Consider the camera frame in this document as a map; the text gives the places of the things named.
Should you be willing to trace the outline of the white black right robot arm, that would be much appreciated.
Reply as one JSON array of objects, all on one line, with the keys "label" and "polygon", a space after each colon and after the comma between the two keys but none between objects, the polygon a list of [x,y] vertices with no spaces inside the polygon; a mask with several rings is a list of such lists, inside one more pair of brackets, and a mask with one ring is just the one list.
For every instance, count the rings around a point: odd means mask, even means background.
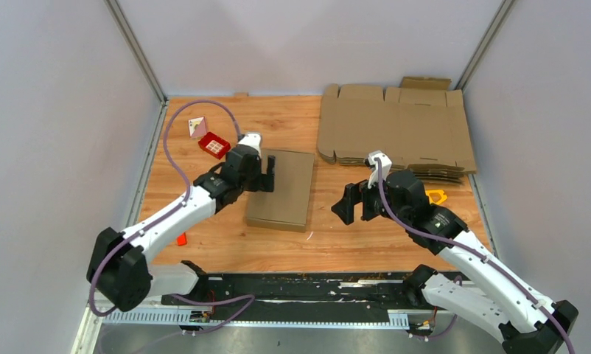
[{"label": "white black right robot arm", "polygon": [[570,331],[578,309],[553,301],[497,259],[450,209],[430,202],[423,183],[408,170],[345,186],[332,211],[346,224],[354,208],[363,221],[378,216],[399,223],[422,248],[454,265],[480,289],[477,294],[419,265],[405,279],[404,298],[414,308],[443,307],[495,338],[506,353],[556,353],[575,349]]}]

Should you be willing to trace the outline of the brown cardboard box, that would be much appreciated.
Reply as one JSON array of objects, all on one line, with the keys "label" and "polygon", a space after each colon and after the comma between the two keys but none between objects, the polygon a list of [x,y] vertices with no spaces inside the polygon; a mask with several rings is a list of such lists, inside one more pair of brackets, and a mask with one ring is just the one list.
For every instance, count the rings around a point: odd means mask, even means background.
[{"label": "brown cardboard box", "polygon": [[248,197],[245,222],[248,226],[286,232],[305,232],[315,156],[294,150],[264,149],[275,162],[275,188],[253,192]]}]

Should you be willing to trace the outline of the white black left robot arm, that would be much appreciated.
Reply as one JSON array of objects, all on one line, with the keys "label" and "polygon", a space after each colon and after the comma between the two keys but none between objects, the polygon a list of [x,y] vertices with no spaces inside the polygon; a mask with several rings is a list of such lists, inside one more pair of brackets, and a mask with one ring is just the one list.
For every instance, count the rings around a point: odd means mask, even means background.
[{"label": "white black left robot arm", "polygon": [[272,192],[275,166],[274,155],[263,159],[256,148],[237,145],[227,152],[224,162],[199,175],[180,197],[151,217],[120,232],[111,227],[102,230],[86,274],[92,311],[98,316],[106,314],[96,308],[96,292],[122,312],[146,298],[170,294],[181,295],[192,305],[203,303],[209,285],[193,267],[151,262],[168,244],[244,192]]}]

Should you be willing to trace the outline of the red small box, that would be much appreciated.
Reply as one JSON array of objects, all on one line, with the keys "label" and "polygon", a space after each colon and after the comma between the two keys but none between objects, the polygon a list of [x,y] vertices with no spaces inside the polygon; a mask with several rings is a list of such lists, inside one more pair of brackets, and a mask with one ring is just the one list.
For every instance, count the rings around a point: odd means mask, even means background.
[{"label": "red small box", "polygon": [[201,150],[220,160],[230,151],[230,143],[215,133],[208,132],[199,141]]}]

